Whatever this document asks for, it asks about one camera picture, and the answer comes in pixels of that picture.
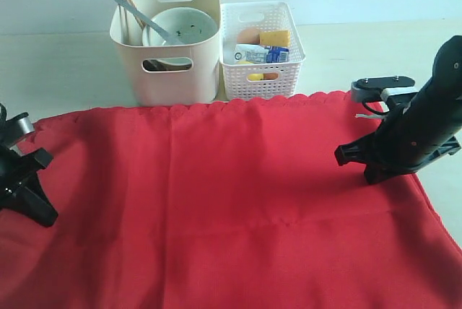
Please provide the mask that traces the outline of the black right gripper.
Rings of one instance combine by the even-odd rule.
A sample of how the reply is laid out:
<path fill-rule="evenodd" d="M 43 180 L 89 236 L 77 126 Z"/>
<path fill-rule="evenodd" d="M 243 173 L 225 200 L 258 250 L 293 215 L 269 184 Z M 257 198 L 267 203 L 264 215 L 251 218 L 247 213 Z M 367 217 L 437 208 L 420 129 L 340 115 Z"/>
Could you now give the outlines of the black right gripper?
<path fill-rule="evenodd" d="M 363 136 L 334 151 L 339 166 L 365 165 L 368 184 L 415 173 L 461 148 L 455 138 L 461 130 L 460 100 L 390 99 L 386 105 L 389 113 L 374 136 Z"/>

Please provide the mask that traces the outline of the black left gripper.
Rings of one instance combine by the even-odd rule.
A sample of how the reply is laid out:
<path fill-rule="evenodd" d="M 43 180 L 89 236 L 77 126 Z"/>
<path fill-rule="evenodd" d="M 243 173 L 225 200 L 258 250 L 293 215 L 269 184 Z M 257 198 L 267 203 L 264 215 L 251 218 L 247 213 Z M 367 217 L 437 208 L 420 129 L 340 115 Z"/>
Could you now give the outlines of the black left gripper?
<path fill-rule="evenodd" d="M 43 227 L 54 225 L 58 212 L 48 200 L 37 175 L 53 155 L 44 148 L 21 156 L 1 146 L 1 208 L 16 211 Z"/>

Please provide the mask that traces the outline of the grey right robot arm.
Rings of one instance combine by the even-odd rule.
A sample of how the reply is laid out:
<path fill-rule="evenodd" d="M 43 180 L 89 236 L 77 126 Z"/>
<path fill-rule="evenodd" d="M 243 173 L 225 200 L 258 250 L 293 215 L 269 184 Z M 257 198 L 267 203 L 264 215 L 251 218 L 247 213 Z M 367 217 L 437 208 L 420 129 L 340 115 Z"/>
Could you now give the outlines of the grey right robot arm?
<path fill-rule="evenodd" d="M 369 184 L 418 170 L 461 150 L 455 135 L 461 130 L 461 36 L 455 35 L 438 50 L 432 76 L 420 89 L 405 76 L 363 78 L 352 82 L 351 99 L 368 108 L 383 102 L 388 111 L 370 109 L 367 118 L 380 120 L 378 128 L 334 154 L 339 165 L 365 165 Z"/>

